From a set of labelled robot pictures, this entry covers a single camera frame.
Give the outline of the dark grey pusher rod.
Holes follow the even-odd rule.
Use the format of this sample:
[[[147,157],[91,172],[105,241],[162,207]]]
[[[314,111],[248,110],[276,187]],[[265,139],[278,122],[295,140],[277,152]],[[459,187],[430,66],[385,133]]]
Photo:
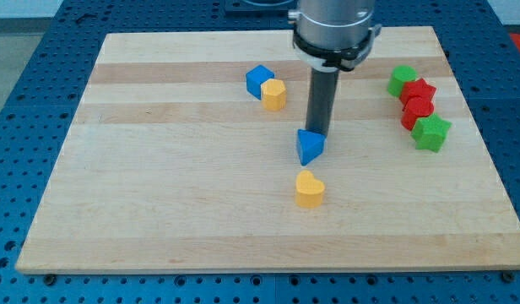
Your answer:
[[[338,80],[338,70],[334,72],[321,72],[314,68],[311,70],[305,124],[307,131],[328,136]]]

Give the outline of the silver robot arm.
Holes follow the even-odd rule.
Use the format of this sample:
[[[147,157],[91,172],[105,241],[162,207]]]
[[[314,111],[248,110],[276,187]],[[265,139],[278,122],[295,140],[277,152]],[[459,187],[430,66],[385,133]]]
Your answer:
[[[363,63],[382,31],[374,11],[374,0],[300,0],[288,12],[295,53],[311,67],[307,131],[328,134],[339,74]]]

